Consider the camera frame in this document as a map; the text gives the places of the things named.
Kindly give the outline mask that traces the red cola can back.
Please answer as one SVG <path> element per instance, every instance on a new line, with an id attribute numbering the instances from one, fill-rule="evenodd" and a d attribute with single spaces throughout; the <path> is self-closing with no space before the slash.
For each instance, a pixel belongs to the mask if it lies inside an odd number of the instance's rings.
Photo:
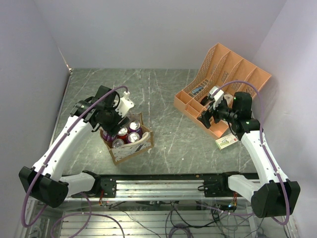
<path id="1" fill-rule="evenodd" d="M 123 128 L 121 128 L 120 131 L 118 132 L 117 138 L 118 138 L 118 139 L 125 140 L 125 139 L 127 138 L 128 134 L 129 134 L 128 128 L 127 128 L 127 127 L 123 127 Z"/>

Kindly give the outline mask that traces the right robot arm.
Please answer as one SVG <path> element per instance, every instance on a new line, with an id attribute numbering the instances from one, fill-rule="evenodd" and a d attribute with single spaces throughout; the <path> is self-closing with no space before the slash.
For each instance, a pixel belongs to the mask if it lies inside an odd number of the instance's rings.
<path id="1" fill-rule="evenodd" d="M 256 184 L 241 174 L 230 175 L 218 184 L 219 192 L 224 196 L 230 196 L 233 192 L 240 194 L 251 203 L 254 214 L 259 218 L 292 215 L 300 186 L 278 166 L 264 139 L 259 120 L 252 118 L 251 95 L 236 92 L 231 107 L 223 91 L 210 95 L 209 100 L 211 102 L 201 113 L 199 121 L 206 128 L 210 128 L 211 119 L 216 123 L 226 121 L 249 152 L 260 180 Z"/>

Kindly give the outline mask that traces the purple Fanta can back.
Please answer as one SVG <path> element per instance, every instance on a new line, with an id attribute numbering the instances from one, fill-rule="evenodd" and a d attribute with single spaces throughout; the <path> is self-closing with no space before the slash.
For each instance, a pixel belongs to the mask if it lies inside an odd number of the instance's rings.
<path id="1" fill-rule="evenodd" d="M 106 142 L 113 142 L 116 139 L 116 136 L 111 136 L 108 132 L 103 131 L 102 132 L 102 138 L 106 141 Z"/>

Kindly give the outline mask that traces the green white small box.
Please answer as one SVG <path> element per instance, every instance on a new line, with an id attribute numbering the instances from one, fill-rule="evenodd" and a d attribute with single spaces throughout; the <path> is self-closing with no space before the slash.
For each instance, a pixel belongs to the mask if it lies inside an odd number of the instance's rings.
<path id="1" fill-rule="evenodd" d="M 220 150 L 238 142 L 238 138 L 232 133 L 217 139 L 216 144 Z"/>

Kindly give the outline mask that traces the orange plastic desk organizer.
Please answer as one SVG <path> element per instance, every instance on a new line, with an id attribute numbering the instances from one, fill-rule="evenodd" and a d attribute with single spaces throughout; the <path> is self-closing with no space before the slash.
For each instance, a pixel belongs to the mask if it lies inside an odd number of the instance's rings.
<path id="1" fill-rule="evenodd" d="M 256 92 L 251 86 L 238 81 L 249 82 L 260 91 L 270 77 L 271 75 L 263 69 L 218 43 L 208 51 L 195 79 L 175 95 L 174 106 L 207 134 L 219 139 L 228 130 L 229 126 L 222 120 L 215 123 L 213 119 L 210 119 L 211 127 L 207 129 L 197 120 L 202 111 L 207 110 L 210 103 L 209 101 L 205 106 L 201 105 L 200 101 L 203 97 L 209 96 L 209 91 L 214 86 L 220 87 L 227 82 L 234 81 L 233 84 L 222 88 L 227 104 L 231 106 L 233 95 L 237 91 L 244 91 L 250 93 L 253 98 L 256 97 Z M 199 93 L 193 95 L 192 90 L 197 87 L 202 89 Z"/>

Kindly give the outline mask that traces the red cola can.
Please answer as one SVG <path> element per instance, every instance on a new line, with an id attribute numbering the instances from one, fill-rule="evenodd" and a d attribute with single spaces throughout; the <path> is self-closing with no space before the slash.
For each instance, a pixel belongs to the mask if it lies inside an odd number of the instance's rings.
<path id="1" fill-rule="evenodd" d="M 113 142 L 112 142 L 112 148 L 113 149 L 118 149 L 120 148 L 121 146 L 123 146 L 125 144 L 125 141 L 120 139 L 120 138 L 117 138 L 115 139 Z"/>
<path id="2" fill-rule="evenodd" d="M 118 139 L 125 140 L 125 139 L 127 138 L 128 134 L 129 134 L 128 128 L 127 128 L 127 127 L 123 127 L 123 128 L 121 128 L 120 131 L 118 132 L 117 138 L 118 138 Z"/>

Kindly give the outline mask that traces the purple fanta can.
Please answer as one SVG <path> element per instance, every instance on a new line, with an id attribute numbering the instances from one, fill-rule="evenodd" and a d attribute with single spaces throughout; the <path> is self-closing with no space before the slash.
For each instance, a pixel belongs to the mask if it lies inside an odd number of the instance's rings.
<path id="1" fill-rule="evenodd" d="M 116 139 L 116 136 L 111 136 L 108 132 L 103 131 L 102 132 L 102 138 L 106 141 L 106 142 L 113 142 Z"/>
<path id="2" fill-rule="evenodd" d="M 128 125 L 130 133 L 138 133 L 140 136 L 143 135 L 141 123 L 138 120 L 133 120 Z"/>
<path id="3" fill-rule="evenodd" d="M 131 132 L 127 135 L 126 141 L 127 143 L 134 143 L 140 140 L 140 135 L 137 132 Z"/>

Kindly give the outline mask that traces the purple Fanta can front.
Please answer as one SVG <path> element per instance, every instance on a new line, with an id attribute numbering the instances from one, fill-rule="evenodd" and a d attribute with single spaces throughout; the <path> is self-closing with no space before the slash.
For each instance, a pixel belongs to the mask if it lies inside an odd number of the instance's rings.
<path id="1" fill-rule="evenodd" d="M 140 140 L 140 135 L 137 132 L 131 132 L 127 135 L 126 141 L 127 143 L 134 143 Z"/>

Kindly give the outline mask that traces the aluminium mounting rail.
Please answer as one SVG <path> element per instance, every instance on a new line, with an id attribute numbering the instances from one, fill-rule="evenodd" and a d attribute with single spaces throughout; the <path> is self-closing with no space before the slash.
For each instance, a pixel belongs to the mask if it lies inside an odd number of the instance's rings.
<path id="1" fill-rule="evenodd" d="M 95 201 L 99 198 L 105 201 L 232 198 L 234 192 L 228 188 L 226 180 L 229 175 L 238 173 L 101 175 L 99 190 L 88 197 Z"/>

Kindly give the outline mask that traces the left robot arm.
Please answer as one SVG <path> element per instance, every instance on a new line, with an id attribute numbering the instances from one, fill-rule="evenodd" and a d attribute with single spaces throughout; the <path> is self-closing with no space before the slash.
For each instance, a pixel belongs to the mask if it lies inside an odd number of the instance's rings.
<path id="1" fill-rule="evenodd" d="M 74 176 L 63 176 L 64 167 L 82 138 L 99 128 L 115 136 L 128 121 L 128 113 L 135 106 L 127 87 L 120 96 L 118 89 L 100 86 L 95 96 L 74 105 L 63 130 L 47 152 L 31 168 L 23 167 L 19 178 L 27 195 L 56 208 L 66 197 L 81 192 L 97 196 L 101 176 L 82 171 Z"/>

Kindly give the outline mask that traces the blue toy car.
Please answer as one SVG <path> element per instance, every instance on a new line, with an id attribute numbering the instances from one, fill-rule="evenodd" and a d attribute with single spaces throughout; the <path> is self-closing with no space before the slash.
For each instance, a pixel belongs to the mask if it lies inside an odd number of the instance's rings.
<path id="1" fill-rule="evenodd" d="M 197 93 L 199 93 L 201 91 L 201 89 L 202 89 L 201 87 L 195 88 L 194 90 L 192 90 L 192 94 L 196 95 Z"/>

